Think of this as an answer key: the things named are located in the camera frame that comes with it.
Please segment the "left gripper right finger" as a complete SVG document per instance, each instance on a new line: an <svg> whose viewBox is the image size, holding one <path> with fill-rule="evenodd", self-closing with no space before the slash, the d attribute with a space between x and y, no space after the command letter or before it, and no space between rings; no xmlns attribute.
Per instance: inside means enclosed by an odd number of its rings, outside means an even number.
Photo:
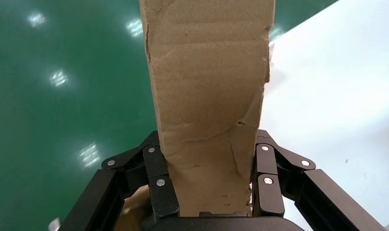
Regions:
<svg viewBox="0 0 389 231"><path fill-rule="evenodd" d="M314 231L385 230L312 160L279 146L260 129L252 170L253 216L282 218L284 197Z"/></svg>

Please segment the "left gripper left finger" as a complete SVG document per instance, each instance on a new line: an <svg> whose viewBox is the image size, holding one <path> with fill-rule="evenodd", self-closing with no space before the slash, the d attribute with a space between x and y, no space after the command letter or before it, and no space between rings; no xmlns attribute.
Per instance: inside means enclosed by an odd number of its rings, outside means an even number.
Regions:
<svg viewBox="0 0 389 231"><path fill-rule="evenodd" d="M146 231L175 231L179 204L161 152L158 132L153 131L136 148L103 161L66 219L61 231L113 231L125 199L147 185L151 215Z"/></svg>

